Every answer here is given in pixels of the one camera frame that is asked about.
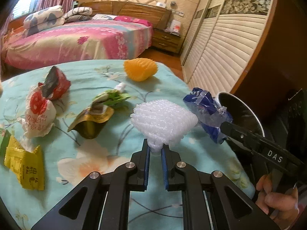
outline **metal screw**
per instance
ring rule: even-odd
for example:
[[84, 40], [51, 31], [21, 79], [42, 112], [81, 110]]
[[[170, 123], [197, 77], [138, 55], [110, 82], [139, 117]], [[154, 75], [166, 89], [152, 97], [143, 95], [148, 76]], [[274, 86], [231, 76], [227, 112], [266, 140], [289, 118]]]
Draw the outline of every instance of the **metal screw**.
[[185, 162], [177, 162], [178, 168], [184, 168], [185, 166], [187, 166], [187, 164]]
[[217, 178], [220, 178], [220, 177], [223, 176], [223, 173], [220, 172], [220, 171], [218, 171], [218, 170], [216, 170], [216, 171], [213, 172], [213, 175], [214, 175], [215, 177], [217, 177]]
[[90, 178], [91, 178], [91, 179], [96, 179], [98, 176], [99, 176], [99, 173], [96, 172], [96, 171], [90, 173]]
[[126, 163], [126, 167], [127, 167], [128, 169], [132, 169], [134, 166], [135, 166], [135, 164], [134, 164], [133, 162], [127, 162], [127, 163]]

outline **nightstand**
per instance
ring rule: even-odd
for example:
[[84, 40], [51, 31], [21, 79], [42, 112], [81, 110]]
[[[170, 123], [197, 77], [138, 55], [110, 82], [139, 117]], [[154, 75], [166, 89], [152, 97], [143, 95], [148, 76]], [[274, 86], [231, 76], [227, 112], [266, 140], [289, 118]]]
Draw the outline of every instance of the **nightstand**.
[[180, 42], [180, 36], [164, 32], [161, 29], [154, 28], [152, 37], [152, 46], [159, 49], [177, 53], [177, 48]]

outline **table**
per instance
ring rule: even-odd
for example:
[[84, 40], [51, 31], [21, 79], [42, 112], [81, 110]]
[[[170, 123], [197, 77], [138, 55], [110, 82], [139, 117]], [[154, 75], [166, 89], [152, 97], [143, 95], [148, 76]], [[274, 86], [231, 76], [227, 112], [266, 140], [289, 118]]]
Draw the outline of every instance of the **table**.
[[[130, 80], [123, 71], [123, 60], [86, 60], [57, 65], [71, 81], [69, 92], [54, 101], [57, 109], [55, 127], [45, 137], [35, 138], [44, 157], [45, 190], [25, 190], [17, 178], [0, 164], [0, 196], [12, 217], [22, 229], [30, 229], [83, 177], [92, 171], [112, 172], [128, 162], [132, 153], [141, 150], [143, 135], [130, 124], [136, 104], [168, 99], [185, 107], [183, 97], [190, 92], [187, 85], [168, 67], [158, 63], [158, 72], [144, 82]], [[25, 98], [30, 86], [44, 81], [50, 67], [21, 74], [3, 82], [0, 98], [0, 127], [7, 128], [19, 141], [23, 137], [17, 122], [25, 111]], [[94, 96], [126, 82], [131, 98], [118, 106], [96, 139], [85, 140], [76, 131], [67, 133], [74, 117], [87, 107]], [[201, 127], [194, 127], [172, 150], [183, 161], [200, 171], [220, 170], [249, 197], [254, 187], [234, 152], [224, 142], [215, 144]], [[146, 192], [130, 195], [129, 229], [183, 229], [180, 192], [164, 189], [161, 158], [150, 158], [149, 184]]]

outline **headboard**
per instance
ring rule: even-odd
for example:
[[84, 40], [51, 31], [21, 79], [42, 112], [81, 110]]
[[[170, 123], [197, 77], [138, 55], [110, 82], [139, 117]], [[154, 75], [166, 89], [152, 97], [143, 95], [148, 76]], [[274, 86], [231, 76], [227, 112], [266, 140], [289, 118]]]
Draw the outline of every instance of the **headboard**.
[[80, 7], [91, 7], [93, 15], [106, 14], [115, 16], [131, 16], [145, 19], [153, 24], [154, 28], [165, 29], [171, 15], [171, 11], [162, 7], [145, 5], [134, 2], [88, 2], [81, 3]]

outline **sliding wardrobe door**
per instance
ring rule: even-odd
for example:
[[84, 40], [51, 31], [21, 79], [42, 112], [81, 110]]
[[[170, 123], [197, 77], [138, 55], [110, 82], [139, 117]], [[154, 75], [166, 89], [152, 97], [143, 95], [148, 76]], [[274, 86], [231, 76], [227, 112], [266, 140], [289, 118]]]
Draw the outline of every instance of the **sliding wardrobe door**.
[[212, 95], [230, 92], [262, 35], [271, 0], [225, 0], [188, 81]]
[[193, 40], [196, 36], [196, 33], [199, 31], [201, 22], [203, 21], [205, 11], [209, 5], [210, 0], [200, 0], [198, 7], [196, 9], [196, 13], [194, 15], [194, 19], [191, 22], [190, 28], [188, 30], [187, 36], [185, 37], [185, 41], [182, 44], [182, 51], [180, 55], [181, 64], [184, 65], [188, 52], [191, 48]]
[[188, 82], [198, 64], [200, 57], [205, 49], [207, 41], [211, 35], [217, 15], [221, 9], [224, 0], [211, 0], [208, 9], [205, 12], [205, 18], [202, 20], [199, 31], [184, 62], [184, 77]]

